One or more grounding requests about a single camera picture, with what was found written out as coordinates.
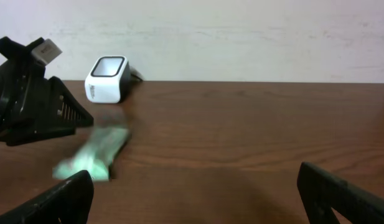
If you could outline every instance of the wood grain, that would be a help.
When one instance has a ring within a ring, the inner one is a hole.
[[[146,82],[120,105],[133,138],[95,185],[89,223],[307,223],[296,187],[313,162],[384,197],[384,84]],[[57,181],[88,137],[0,143],[0,214]]]

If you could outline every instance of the white wall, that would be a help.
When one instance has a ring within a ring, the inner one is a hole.
[[[0,0],[5,35],[52,39],[67,80],[123,54],[147,80],[384,82],[384,0]]]

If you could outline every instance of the small white box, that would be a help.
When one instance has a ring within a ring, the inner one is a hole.
[[[99,58],[85,79],[85,93],[93,103],[119,103],[129,91],[131,72],[124,56]]]

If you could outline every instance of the blurry green object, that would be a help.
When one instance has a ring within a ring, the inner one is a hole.
[[[94,128],[77,154],[60,162],[54,169],[53,176],[56,179],[66,179],[81,170],[87,170],[94,181],[109,180],[109,166],[129,135],[129,130],[121,125]]]

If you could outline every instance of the brown wooden tabletop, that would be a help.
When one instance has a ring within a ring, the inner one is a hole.
[[[89,223],[308,223],[296,187],[312,162],[384,198],[384,85],[145,82],[120,105],[133,137],[96,183]],[[74,136],[0,142],[0,214],[57,183]]]

